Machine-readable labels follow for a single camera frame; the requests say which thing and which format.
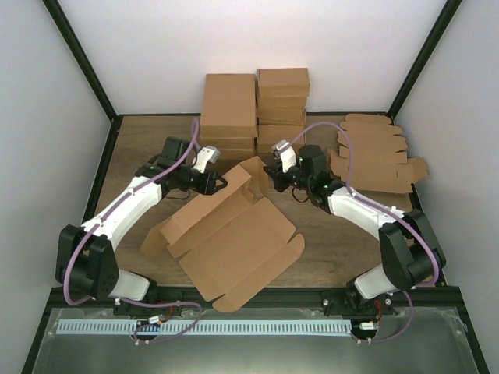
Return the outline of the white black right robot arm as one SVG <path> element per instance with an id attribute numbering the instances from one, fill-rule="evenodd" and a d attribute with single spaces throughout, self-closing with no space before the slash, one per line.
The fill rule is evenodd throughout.
<path id="1" fill-rule="evenodd" d="M 424 212 L 383 206 L 348 187 L 331 175 L 319 146 L 294 151 L 282 140 L 272 153 L 276 162 L 264 171 L 277 192 L 304 191 L 315 207 L 350 221 L 378 240 L 381 264 L 347 284 L 346 303 L 352 312 L 367 312 L 382 294 L 437 282 L 446 258 Z"/>

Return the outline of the large cardboard box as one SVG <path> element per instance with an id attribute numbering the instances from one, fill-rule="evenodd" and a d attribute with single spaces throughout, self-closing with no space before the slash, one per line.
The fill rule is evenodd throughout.
<path id="1" fill-rule="evenodd" d="M 223 177 L 221 191 L 194 197 L 151 228 L 141 251 L 154 258 L 168 250 L 205 301 L 235 312 L 300 258 L 305 239 L 267 198 L 258 156 Z"/>

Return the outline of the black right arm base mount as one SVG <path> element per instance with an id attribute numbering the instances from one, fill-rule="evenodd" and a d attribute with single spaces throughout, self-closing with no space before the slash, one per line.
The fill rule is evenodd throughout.
<path id="1" fill-rule="evenodd" d="M 354 288 L 325 288 L 320 293 L 324 315 L 344 318 L 375 317 L 392 315 L 394 309 L 381 297 L 362 298 Z"/>

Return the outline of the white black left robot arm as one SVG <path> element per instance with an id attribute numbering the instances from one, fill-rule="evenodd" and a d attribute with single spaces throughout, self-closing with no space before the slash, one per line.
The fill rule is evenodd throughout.
<path id="1" fill-rule="evenodd" d="M 113 298 L 131 302 L 141 314 L 153 313 L 160 297 L 152 280 L 119 269 L 115 250 L 135 223 L 172 190 L 212 196 L 225 188 L 227 181 L 208 167 L 219 156 L 213 146 L 196 150 L 192 141 L 168 137 L 161 153 L 137 169 L 112 203 L 80 226 L 65 226 L 58 239 L 55 274 L 65 301 L 78 305 L 70 291 L 79 291 L 84 301 Z"/>

